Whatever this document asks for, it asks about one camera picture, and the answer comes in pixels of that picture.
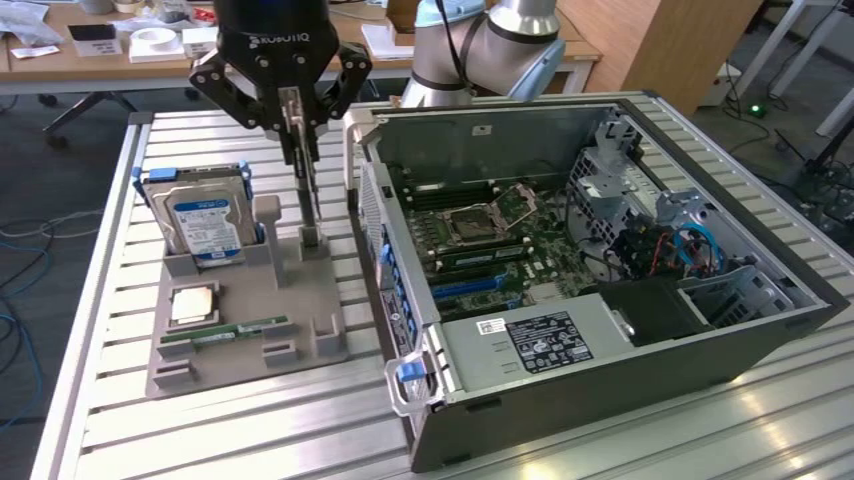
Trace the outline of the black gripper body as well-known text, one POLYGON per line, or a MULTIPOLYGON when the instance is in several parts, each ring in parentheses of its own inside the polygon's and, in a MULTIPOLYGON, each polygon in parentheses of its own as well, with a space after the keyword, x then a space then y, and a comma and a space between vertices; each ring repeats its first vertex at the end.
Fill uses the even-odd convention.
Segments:
POLYGON ((305 88, 323 109, 340 107, 340 86, 315 84, 337 56, 339 35, 325 1, 216 1, 217 56, 257 87, 305 88))

